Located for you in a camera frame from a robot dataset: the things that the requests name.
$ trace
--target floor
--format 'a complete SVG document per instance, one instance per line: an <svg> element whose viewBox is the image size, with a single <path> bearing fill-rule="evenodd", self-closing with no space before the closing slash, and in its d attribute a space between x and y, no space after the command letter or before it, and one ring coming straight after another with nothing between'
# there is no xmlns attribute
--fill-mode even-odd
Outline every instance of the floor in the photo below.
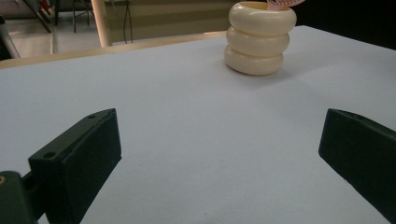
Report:
<svg viewBox="0 0 396 224"><path fill-rule="evenodd" d="M77 32L73 32L73 16L70 12L59 13L58 25L49 24L49 34L38 20L6 21L8 32L20 57L100 48L99 35L94 17L77 18Z"/></svg>

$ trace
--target tabletop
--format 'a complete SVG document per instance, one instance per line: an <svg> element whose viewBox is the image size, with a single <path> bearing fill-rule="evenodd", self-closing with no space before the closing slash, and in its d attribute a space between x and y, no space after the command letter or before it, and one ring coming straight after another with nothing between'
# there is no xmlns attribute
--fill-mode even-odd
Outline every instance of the tabletop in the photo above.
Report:
<svg viewBox="0 0 396 224"><path fill-rule="evenodd" d="M116 108L122 160L82 223L388 223L318 155L328 108L396 130L396 51L309 27L280 71L224 37L0 70L0 170Z"/></svg>

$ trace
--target table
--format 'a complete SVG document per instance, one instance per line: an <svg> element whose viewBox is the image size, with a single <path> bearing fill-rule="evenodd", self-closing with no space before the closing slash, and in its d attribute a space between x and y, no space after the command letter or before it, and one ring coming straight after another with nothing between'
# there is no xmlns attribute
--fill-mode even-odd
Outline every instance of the table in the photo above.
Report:
<svg viewBox="0 0 396 224"><path fill-rule="evenodd" d="M278 74L250 77L225 65L226 44L0 70L0 169L26 174L30 155L114 107L123 159L83 223L388 223L318 145L328 108L396 129L396 51L296 27Z"/></svg>

